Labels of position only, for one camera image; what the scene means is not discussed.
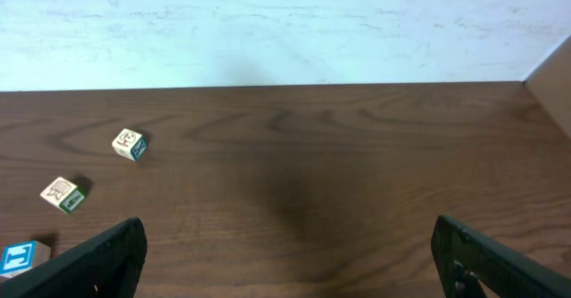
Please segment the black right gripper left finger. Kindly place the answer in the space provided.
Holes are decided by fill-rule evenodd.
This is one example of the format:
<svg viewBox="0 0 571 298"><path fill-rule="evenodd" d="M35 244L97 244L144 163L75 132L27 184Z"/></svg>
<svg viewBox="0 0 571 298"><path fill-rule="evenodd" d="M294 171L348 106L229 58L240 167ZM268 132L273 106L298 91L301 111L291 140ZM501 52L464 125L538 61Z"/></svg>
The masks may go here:
<svg viewBox="0 0 571 298"><path fill-rule="evenodd" d="M129 218L1 284L1 298L132 298L145 264L142 221Z"/></svg>

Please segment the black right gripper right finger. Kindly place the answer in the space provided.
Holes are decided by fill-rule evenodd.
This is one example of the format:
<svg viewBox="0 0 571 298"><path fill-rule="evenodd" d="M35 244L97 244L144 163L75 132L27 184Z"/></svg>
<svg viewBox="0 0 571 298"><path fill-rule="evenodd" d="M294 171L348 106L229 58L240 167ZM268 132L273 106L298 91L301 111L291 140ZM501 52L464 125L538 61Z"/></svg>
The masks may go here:
<svg viewBox="0 0 571 298"><path fill-rule="evenodd" d="M447 298L570 298L570 279L447 215L440 215L431 238L434 264Z"/></svg>

